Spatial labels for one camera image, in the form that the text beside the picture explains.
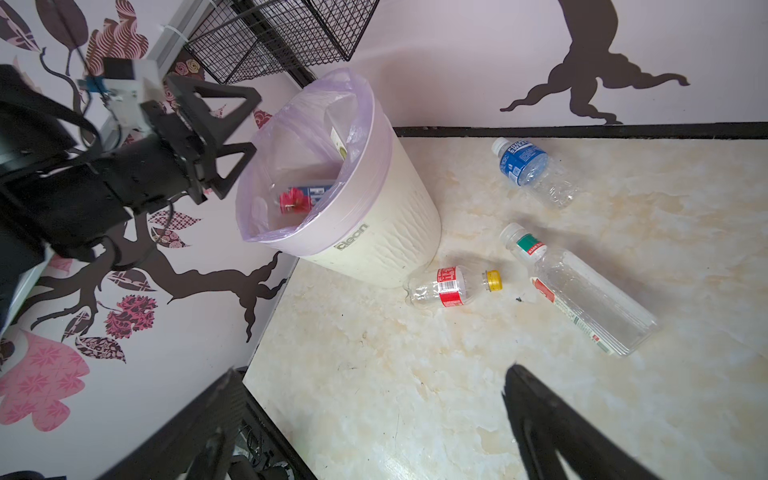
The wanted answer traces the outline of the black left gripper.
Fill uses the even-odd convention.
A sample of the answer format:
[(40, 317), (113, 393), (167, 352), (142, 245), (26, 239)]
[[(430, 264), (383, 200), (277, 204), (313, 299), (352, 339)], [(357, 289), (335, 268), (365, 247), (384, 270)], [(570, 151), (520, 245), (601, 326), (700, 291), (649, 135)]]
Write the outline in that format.
[[(261, 103), (256, 89), (179, 75), (168, 76), (166, 85), (179, 115), (206, 144), (220, 148), (202, 159), (204, 143), (182, 117), (165, 112), (156, 101), (141, 104), (151, 133), (95, 161), (96, 172), (135, 213), (154, 212), (183, 196), (200, 204), (204, 190), (224, 199), (257, 152), (250, 142), (224, 145)], [(222, 175), (218, 160), (236, 155), (237, 162)], [(202, 180), (197, 169), (201, 159)]]

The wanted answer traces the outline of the clear flat bottle green red label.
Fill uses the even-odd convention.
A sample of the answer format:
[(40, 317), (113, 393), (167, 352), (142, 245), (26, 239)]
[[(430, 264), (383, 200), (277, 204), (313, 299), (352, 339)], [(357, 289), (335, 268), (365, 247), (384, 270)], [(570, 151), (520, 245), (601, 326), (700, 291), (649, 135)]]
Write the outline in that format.
[(658, 330), (655, 316), (571, 251), (549, 246), (518, 223), (500, 233), (531, 284), (607, 354), (627, 356)]

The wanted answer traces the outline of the clear bottle red label yellow cap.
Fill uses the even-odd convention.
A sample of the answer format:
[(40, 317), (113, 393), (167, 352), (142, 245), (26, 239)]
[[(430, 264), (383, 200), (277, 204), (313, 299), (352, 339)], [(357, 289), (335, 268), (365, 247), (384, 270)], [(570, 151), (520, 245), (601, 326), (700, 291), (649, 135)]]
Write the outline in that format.
[(498, 270), (472, 271), (456, 265), (412, 276), (405, 284), (408, 305), (419, 309), (453, 308), (471, 303), (479, 295), (503, 289)]

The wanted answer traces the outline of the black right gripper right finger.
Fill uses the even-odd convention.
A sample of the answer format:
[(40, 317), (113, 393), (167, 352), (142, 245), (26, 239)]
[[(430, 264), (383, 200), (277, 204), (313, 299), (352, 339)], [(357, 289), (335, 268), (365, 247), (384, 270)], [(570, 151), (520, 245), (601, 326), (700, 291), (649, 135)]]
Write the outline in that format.
[(657, 476), (579, 415), (525, 366), (506, 373), (502, 398), (530, 479), (565, 479), (567, 463), (581, 479)]

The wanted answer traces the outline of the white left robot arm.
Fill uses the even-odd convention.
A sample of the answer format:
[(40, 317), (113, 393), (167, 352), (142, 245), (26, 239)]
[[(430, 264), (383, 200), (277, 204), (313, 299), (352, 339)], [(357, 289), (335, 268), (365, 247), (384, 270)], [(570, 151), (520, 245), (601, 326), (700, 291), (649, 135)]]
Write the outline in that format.
[(261, 103), (250, 87), (171, 77), (179, 109), (144, 102), (147, 137), (114, 149), (100, 139), (74, 152), (69, 127), (92, 131), (81, 113), (34, 91), (10, 65), (1, 69), (1, 324), (16, 317), (13, 297), (48, 251), (82, 262), (109, 229), (134, 216), (224, 198), (254, 157), (231, 135)]

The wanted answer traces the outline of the clear bottle blue label back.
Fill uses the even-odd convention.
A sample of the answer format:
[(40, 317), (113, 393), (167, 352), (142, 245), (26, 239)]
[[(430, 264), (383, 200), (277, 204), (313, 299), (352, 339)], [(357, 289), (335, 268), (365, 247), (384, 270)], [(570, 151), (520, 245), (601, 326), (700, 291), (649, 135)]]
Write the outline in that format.
[(563, 209), (574, 200), (578, 191), (575, 177), (537, 145), (497, 138), (491, 150), (499, 159), (501, 173), (544, 206)]

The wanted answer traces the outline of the cream bin with pink liner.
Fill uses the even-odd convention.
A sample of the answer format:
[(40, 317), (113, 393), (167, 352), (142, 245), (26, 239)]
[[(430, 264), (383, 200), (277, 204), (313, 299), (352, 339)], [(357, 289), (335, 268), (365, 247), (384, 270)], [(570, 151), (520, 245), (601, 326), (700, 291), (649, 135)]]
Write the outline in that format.
[[(346, 144), (345, 161), (331, 126)], [(437, 207), (363, 76), (348, 68), (327, 73), (252, 141), (257, 152), (235, 202), (243, 240), (386, 288), (434, 258), (442, 231)], [(308, 214), (281, 213), (283, 190), (329, 184)]]

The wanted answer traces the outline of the clear square bottle white label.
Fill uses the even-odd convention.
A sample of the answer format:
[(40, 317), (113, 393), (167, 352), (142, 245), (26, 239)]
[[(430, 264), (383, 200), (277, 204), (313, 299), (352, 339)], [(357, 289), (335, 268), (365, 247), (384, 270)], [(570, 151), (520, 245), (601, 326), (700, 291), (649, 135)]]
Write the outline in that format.
[(346, 148), (346, 144), (342, 137), (339, 135), (337, 129), (334, 126), (331, 126), (330, 128), (330, 139), (334, 146), (334, 148), (337, 150), (340, 158), (345, 161), (348, 157), (348, 151)]

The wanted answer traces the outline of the fiji bottle blue label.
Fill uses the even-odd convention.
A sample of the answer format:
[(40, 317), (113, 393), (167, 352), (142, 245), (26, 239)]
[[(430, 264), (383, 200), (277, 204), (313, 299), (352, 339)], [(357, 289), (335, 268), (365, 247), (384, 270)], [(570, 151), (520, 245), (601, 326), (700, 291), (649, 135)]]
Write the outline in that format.
[(332, 188), (332, 185), (292, 186), (278, 196), (282, 214), (308, 214)]

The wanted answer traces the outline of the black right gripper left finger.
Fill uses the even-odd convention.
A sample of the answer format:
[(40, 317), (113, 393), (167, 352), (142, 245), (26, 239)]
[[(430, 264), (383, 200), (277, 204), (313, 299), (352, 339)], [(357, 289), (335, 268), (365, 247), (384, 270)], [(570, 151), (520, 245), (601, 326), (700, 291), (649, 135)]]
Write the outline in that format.
[(228, 370), (103, 479), (223, 479), (245, 412), (242, 375)]

